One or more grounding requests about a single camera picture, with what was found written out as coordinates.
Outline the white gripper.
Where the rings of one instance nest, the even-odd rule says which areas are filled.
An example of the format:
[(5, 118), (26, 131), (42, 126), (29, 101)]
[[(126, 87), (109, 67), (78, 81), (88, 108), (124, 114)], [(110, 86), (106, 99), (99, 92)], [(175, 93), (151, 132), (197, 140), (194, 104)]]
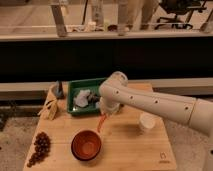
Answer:
[(103, 97), (100, 98), (100, 111), (102, 114), (112, 115), (119, 111), (120, 104)]

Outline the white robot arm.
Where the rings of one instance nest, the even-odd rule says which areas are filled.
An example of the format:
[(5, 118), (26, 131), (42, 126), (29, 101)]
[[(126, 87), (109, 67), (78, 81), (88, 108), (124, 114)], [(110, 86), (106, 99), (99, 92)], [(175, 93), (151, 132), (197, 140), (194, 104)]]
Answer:
[(138, 90), (127, 86), (128, 78), (113, 72), (99, 87), (100, 110), (111, 115), (121, 104), (187, 125), (209, 137), (202, 171), (213, 171), (213, 102), (199, 98)]

